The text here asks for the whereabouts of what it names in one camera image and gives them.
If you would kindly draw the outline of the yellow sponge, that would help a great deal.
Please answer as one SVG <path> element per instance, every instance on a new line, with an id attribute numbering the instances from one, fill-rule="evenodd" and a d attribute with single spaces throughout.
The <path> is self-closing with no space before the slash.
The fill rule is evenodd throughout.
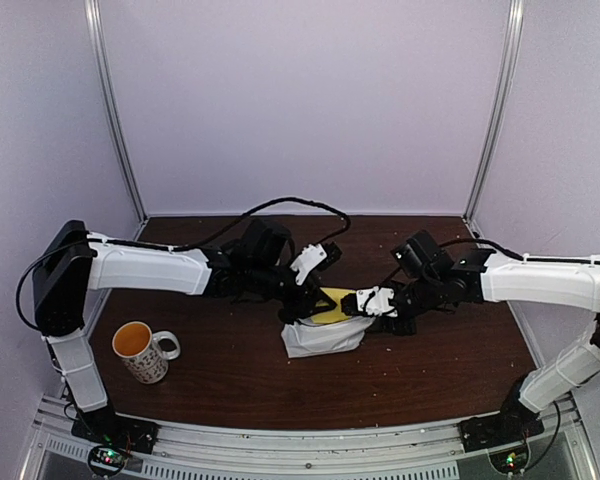
<path id="1" fill-rule="evenodd" d="M 317 325 L 330 325 L 350 320 L 353 315 L 344 312 L 342 300 L 354 293 L 355 291 L 351 289 L 321 287 L 319 299 L 309 320 Z"/>

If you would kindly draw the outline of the white paper bag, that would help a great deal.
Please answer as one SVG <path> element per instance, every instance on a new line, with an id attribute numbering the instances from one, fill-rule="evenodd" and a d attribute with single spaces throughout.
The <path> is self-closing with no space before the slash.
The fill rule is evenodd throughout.
<path id="1" fill-rule="evenodd" d="M 353 317 L 332 324 L 286 325 L 281 339 L 289 359 L 345 353 L 359 347 L 373 323 L 371 318 Z"/>

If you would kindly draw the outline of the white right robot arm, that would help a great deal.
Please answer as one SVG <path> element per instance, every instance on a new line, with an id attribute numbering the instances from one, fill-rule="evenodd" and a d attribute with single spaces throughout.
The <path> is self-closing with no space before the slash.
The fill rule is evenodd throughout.
<path id="1" fill-rule="evenodd" d="M 593 322 L 550 363 L 517 380 L 493 419 L 499 440 L 515 440 L 554 400 L 600 373 L 600 255 L 517 254 L 474 240 L 453 258 L 449 244 L 419 231 L 392 251 L 409 282 L 386 279 L 356 292 L 360 312 L 379 317 L 396 335 L 409 335 L 416 317 L 462 303 L 530 302 L 587 310 Z"/>

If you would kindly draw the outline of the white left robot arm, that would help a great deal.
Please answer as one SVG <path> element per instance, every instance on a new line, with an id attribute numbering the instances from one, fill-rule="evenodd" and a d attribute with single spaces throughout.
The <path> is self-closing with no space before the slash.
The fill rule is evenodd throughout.
<path id="1" fill-rule="evenodd" d="M 78 418 L 103 444 L 124 433 L 85 338 L 83 310 L 90 290 L 140 289 L 212 298 L 255 294 L 277 300 L 280 319 L 293 324 L 331 312 L 338 303 L 312 277 L 341 254 L 333 243 L 305 247 L 289 262 L 293 247 L 283 225 L 256 218 L 242 236 L 221 247 L 174 246 L 113 239 L 67 222 L 22 277 L 33 285 L 34 318 L 68 385 Z"/>

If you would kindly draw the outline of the patterned mug orange inside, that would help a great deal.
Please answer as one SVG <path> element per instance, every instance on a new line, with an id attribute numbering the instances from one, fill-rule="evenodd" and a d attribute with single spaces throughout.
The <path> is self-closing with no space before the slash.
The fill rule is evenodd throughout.
<path id="1" fill-rule="evenodd" d="M 112 349 L 132 376 L 144 385 L 162 381 L 170 362 L 181 355 L 178 338 L 170 331 L 153 332 L 144 322 L 122 325 L 112 338 Z"/>

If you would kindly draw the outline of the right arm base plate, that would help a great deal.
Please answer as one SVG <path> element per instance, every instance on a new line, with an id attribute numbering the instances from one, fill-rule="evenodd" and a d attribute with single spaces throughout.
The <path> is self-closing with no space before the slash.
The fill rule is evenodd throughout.
<path id="1" fill-rule="evenodd" d="M 523 419 L 502 412 L 463 420 L 458 428 L 467 453 L 522 442 L 545 431 L 542 421 L 537 417 Z"/>

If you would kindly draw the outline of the aluminium front rail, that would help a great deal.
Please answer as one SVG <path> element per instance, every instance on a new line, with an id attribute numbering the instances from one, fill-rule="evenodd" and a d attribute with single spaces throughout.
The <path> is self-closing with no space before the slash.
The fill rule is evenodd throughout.
<path id="1" fill-rule="evenodd" d="M 538 436 L 468 451 L 460 419 L 362 429 L 259 430 L 157 421 L 153 449 L 133 452 L 117 479 L 506 479 L 508 455 L 529 450 L 520 479 L 598 479 L 569 397 L 540 416 Z"/>

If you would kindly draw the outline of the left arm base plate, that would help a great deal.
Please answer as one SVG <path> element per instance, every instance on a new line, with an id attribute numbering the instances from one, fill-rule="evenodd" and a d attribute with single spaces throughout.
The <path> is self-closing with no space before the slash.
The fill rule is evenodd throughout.
<path id="1" fill-rule="evenodd" d="M 153 452 L 158 431 L 155 422 L 121 416 L 106 409 L 80 413 L 71 428 L 75 437 L 142 454 Z"/>

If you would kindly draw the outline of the left aluminium corner post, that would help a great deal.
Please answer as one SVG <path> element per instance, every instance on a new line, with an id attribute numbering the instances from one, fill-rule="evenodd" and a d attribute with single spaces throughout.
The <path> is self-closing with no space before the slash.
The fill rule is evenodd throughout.
<path id="1" fill-rule="evenodd" d="M 102 23 L 101 2 L 97 0 L 85 0 L 84 8 L 100 89 L 104 101 L 106 119 L 117 163 L 120 167 L 123 183 L 131 200 L 134 214 L 138 222 L 143 224 L 148 220 L 148 215 L 131 165 L 116 102 Z"/>

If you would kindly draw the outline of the aluminium corner post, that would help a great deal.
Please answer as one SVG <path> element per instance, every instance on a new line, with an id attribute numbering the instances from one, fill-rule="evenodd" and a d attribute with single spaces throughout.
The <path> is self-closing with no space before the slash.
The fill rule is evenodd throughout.
<path id="1" fill-rule="evenodd" d="M 463 214 L 463 219 L 468 225 L 475 223 L 479 202 L 486 187 L 489 170 L 497 149 L 507 101 L 512 89 L 519 58 L 524 28 L 524 14 L 525 1 L 511 0 L 509 2 L 509 13 L 491 113 L 487 123 L 478 167 Z"/>
<path id="2" fill-rule="evenodd" d="M 106 119 L 117 163 L 120 167 L 123 183 L 131 200 L 134 214 L 138 222 L 143 224 L 148 220 L 148 215 L 131 165 L 116 102 L 102 23 L 101 2 L 97 0 L 85 0 L 84 8 L 100 89 L 104 101 Z"/>

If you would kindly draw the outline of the right aluminium corner post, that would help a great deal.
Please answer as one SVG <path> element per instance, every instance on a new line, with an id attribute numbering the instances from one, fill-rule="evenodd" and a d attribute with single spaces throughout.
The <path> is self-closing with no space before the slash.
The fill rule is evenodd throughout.
<path id="1" fill-rule="evenodd" d="M 512 89 L 519 58 L 524 28 L 524 14 L 525 1 L 511 0 L 509 2 L 509 13 L 491 113 L 487 123 L 478 167 L 463 214 L 463 219 L 468 225 L 475 223 L 479 202 L 486 187 L 489 170 L 497 149 L 507 101 Z"/>

